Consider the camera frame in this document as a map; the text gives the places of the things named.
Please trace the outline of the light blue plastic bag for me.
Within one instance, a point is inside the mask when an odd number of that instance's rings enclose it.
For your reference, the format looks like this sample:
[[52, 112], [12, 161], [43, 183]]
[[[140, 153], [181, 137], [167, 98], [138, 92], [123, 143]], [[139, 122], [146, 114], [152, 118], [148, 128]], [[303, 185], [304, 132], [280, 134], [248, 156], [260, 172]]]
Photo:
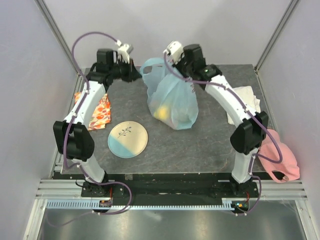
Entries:
[[180, 79], [182, 75], [176, 69], [170, 72], [163, 58], [148, 59], [139, 71], [147, 87], [147, 105], [151, 115], [154, 117], [159, 106], [167, 105], [171, 109], [170, 118], [159, 121], [173, 130], [190, 129], [199, 113], [194, 85]]

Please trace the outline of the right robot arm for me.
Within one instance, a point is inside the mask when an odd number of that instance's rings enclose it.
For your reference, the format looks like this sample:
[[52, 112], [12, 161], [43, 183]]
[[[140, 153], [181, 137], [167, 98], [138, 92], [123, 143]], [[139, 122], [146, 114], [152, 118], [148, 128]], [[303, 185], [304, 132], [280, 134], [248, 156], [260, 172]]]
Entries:
[[167, 48], [172, 57], [173, 67], [183, 77], [195, 81], [211, 95], [226, 111], [235, 125], [230, 143], [236, 151], [234, 167], [231, 172], [229, 191], [235, 197], [242, 196], [252, 177], [250, 169], [252, 157], [258, 152], [266, 137], [263, 131], [268, 126], [269, 116], [266, 112], [256, 112], [233, 90], [222, 71], [215, 64], [207, 64], [199, 44], [182, 46], [175, 42]]

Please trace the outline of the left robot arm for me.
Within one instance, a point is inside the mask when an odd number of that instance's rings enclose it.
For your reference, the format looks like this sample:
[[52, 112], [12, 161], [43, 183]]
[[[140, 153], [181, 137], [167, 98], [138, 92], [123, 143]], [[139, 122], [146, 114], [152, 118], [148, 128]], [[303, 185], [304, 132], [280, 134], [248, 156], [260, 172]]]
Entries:
[[92, 191], [99, 197], [110, 191], [108, 175], [98, 164], [95, 142], [88, 127], [101, 98], [115, 80], [130, 83], [141, 78], [133, 59], [131, 45], [117, 50], [99, 49], [96, 62], [83, 76], [84, 85], [80, 98], [62, 121], [53, 124], [57, 150], [63, 156], [63, 169], [79, 168], [87, 182], [93, 183]]

